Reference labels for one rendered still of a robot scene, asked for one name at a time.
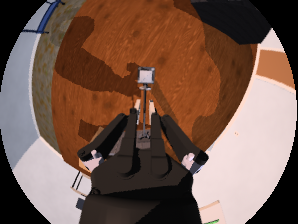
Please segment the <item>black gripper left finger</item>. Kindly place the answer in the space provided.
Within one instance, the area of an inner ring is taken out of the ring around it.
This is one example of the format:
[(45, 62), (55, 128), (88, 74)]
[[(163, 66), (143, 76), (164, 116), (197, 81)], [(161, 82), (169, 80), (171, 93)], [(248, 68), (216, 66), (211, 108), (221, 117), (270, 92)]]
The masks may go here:
[(77, 155), (85, 167), (92, 172), (95, 167), (104, 162), (125, 131), (115, 169), (119, 176), (129, 177), (133, 172), (133, 156), (139, 116), (140, 100), (137, 99), (135, 108), (130, 108), (129, 115), (118, 114), (91, 143), (78, 150)]

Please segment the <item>brown wooden cabinet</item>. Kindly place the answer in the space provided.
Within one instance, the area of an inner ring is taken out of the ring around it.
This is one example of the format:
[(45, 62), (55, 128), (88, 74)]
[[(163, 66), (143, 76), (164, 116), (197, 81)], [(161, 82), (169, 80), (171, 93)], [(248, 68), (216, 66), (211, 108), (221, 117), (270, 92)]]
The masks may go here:
[[(99, 127), (98, 131), (96, 132), (96, 134), (94, 135), (94, 137), (92, 138), (92, 140), (90, 141), (90, 143), (93, 141), (93, 139), (95, 139), (98, 134), (103, 130), (104, 128), (102, 128), (101, 126)], [(141, 133), (141, 134), (140, 134)], [(137, 130), (137, 140), (136, 140), (136, 147), (138, 148), (150, 148), (150, 133), (151, 133), (151, 130), (150, 129), (147, 129), (145, 130), (145, 137), (143, 137), (143, 130)], [(115, 144), (115, 146), (113, 147), (112, 151), (110, 152), (108, 158), (112, 157), (112, 155), (116, 154), (117, 152), (119, 152), (119, 148), (120, 148), (120, 145), (121, 145), (121, 140), (122, 140), (122, 137), (124, 137), (124, 134), (122, 134), (122, 136), (120, 137), (120, 139), (117, 141), (117, 144)], [(140, 134), (140, 135), (139, 135)], [(106, 159), (108, 159), (106, 158)], [(106, 160), (105, 159), (105, 160)], [(104, 161), (105, 161), (104, 160)], [(90, 172), (90, 170), (88, 170), (85, 165), (81, 162), (80, 158), (79, 158), (79, 166), (83, 169), (85, 169), (86, 171)]]

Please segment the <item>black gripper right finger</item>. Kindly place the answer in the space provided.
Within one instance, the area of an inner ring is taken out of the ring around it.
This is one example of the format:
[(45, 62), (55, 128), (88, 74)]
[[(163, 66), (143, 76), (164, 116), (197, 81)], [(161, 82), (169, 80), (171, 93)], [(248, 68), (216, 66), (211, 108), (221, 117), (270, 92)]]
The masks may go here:
[(161, 129), (181, 165), (189, 170), (192, 175), (198, 173), (208, 161), (208, 154), (193, 144), (171, 116), (167, 114), (159, 116), (157, 109), (154, 108), (153, 100), (149, 100), (149, 120), (151, 125), (151, 175), (154, 178), (161, 179), (165, 177), (168, 171), (168, 161)]

